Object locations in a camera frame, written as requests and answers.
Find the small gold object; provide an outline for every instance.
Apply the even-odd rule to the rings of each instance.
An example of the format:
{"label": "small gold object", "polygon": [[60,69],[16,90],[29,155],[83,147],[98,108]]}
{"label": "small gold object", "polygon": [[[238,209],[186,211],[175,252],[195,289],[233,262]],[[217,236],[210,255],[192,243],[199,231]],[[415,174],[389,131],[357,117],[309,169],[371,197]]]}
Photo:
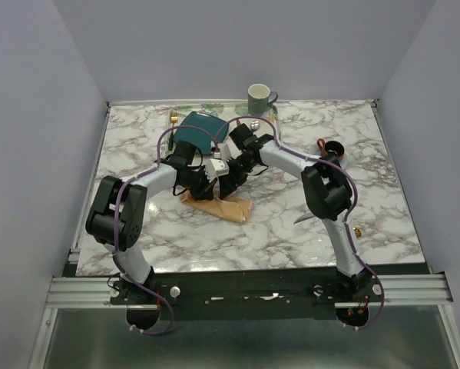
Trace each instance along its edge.
{"label": "small gold object", "polygon": [[352,227],[352,229],[354,230],[354,234],[356,235],[356,237],[361,237],[362,236],[362,232],[359,228],[356,228],[356,227]]}
{"label": "small gold object", "polygon": [[171,125],[175,125],[175,123],[178,122],[178,117],[177,117],[177,110],[176,109],[171,109],[170,110],[170,123]]}

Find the black bracket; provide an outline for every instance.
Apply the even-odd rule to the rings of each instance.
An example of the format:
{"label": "black bracket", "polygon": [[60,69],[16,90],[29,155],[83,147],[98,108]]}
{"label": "black bracket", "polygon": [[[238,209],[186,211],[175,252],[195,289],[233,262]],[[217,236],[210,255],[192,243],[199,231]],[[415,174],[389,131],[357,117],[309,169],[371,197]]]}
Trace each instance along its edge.
{"label": "black bracket", "polygon": [[[88,213],[86,232],[101,244],[114,244],[115,201],[122,184],[121,179],[110,175],[103,178]],[[119,216],[119,249],[121,251],[132,247],[139,238],[143,225],[146,195],[147,189],[138,184],[129,184],[122,194]]]}
{"label": "black bracket", "polygon": [[221,199],[232,194],[239,186],[243,185],[254,167],[264,165],[260,158],[260,149],[274,139],[271,135],[257,137],[247,125],[236,127],[230,132],[230,137],[236,147],[242,151],[242,154],[228,161],[230,173],[219,178]]}
{"label": "black bracket", "polygon": [[175,151],[163,163],[177,170],[176,186],[187,188],[196,201],[213,200],[213,188],[216,182],[209,182],[204,167],[191,168],[197,146],[186,141],[179,141]]}
{"label": "black bracket", "polygon": [[[340,167],[339,160],[334,154],[328,154],[322,159]],[[301,172],[301,179],[306,204],[316,217],[335,221],[337,215],[351,207],[351,186],[346,176],[337,169],[316,163]]]}
{"label": "black bracket", "polygon": [[[353,297],[344,294],[335,268],[302,268],[275,271],[228,271],[197,273],[152,273],[144,283],[164,296],[174,309],[178,321],[258,320],[311,317],[336,319],[336,302],[364,302],[379,299],[372,286]],[[161,320],[170,314],[163,303],[120,279],[114,283],[119,295],[113,305],[157,305]],[[172,297],[176,286],[180,295]]]}

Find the green mug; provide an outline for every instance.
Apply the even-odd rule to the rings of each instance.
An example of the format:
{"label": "green mug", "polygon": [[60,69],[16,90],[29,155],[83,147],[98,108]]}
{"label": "green mug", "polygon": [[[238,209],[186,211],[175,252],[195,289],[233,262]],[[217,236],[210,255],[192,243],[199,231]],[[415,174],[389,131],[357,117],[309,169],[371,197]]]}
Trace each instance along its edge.
{"label": "green mug", "polygon": [[262,115],[276,100],[277,93],[265,85],[258,83],[248,88],[248,112],[251,115]]}

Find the brass nut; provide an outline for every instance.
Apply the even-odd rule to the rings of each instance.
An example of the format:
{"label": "brass nut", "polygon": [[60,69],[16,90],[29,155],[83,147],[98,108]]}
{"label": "brass nut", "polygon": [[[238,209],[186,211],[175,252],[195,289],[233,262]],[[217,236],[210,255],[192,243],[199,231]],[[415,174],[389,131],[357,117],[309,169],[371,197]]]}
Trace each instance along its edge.
{"label": "brass nut", "polygon": [[352,229],[354,230],[354,234],[356,235],[356,237],[361,237],[362,236],[362,232],[359,228],[357,227],[352,227]]}

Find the silver knob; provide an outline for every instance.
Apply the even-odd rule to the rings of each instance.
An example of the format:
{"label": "silver knob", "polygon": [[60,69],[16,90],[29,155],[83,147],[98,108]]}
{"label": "silver knob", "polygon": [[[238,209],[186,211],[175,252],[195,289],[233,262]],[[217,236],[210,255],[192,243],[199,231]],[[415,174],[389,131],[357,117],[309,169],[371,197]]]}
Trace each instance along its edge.
{"label": "silver knob", "polygon": [[252,123],[250,123],[250,130],[252,132],[255,132],[257,129],[260,128],[260,123],[259,121],[252,121]]}
{"label": "silver knob", "polygon": [[173,298],[178,298],[180,296],[180,288],[178,286],[173,286],[170,289],[170,296]]}

